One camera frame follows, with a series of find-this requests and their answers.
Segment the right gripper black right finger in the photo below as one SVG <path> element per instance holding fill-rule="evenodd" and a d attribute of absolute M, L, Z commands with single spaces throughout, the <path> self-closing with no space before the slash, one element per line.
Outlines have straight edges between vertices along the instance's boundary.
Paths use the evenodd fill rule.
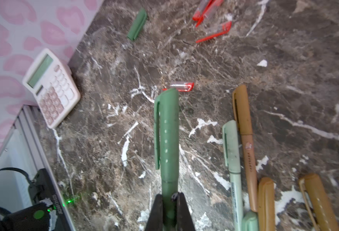
<path fill-rule="evenodd" d="M 195 231 L 184 193 L 178 193 L 176 204 L 177 231 Z"/>

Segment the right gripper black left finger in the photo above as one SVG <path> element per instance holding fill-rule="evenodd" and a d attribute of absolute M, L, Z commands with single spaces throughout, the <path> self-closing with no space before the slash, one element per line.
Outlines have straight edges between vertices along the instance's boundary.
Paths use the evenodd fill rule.
<path fill-rule="evenodd" d="M 145 226 L 145 231 L 163 231 L 163 197 L 157 194 Z"/>

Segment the light green pen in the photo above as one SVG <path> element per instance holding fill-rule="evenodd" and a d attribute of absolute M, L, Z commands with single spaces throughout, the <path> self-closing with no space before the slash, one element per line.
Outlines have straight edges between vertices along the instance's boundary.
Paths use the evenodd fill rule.
<path fill-rule="evenodd" d="M 258 231 L 257 213 L 249 211 L 244 214 L 239 140 L 235 120 L 230 120 L 223 125 L 222 139 L 225 165 L 230 176 L 234 229 L 236 231 Z"/>

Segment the dark green pen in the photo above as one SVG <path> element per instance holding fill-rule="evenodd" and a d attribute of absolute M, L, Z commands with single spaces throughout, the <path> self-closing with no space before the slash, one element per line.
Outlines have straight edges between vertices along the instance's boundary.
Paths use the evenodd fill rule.
<path fill-rule="evenodd" d="M 154 149 L 156 169 L 161 171 L 163 230 L 176 227 L 176 202 L 179 180 L 179 92 L 163 91 L 154 104 Z"/>

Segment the dark green pen cap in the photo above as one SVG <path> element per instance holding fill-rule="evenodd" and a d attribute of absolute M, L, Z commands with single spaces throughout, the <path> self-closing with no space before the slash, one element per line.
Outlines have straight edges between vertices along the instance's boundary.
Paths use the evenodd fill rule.
<path fill-rule="evenodd" d="M 136 18 L 133 21 L 129 29 L 129 32 L 127 34 L 127 38 L 129 40 L 135 41 L 137 39 L 139 33 L 141 32 L 141 30 L 143 29 L 146 23 L 146 20 L 147 20 L 147 12 L 144 8 L 142 8 L 136 15 Z"/>

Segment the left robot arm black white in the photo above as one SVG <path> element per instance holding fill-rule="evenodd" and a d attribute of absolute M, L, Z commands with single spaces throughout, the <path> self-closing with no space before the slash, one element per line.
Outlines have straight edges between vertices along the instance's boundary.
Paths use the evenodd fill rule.
<path fill-rule="evenodd" d="M 54 186 L 47 169 L 38 170 L 31 179 L 24 170 L 16 167 L 1 168 L 22 174 L 29 183 L 28 193 L 32 205 L 16 211 L 0 207 L 0 231 L 74 231 L 75 227 L 65 202 Z"/>

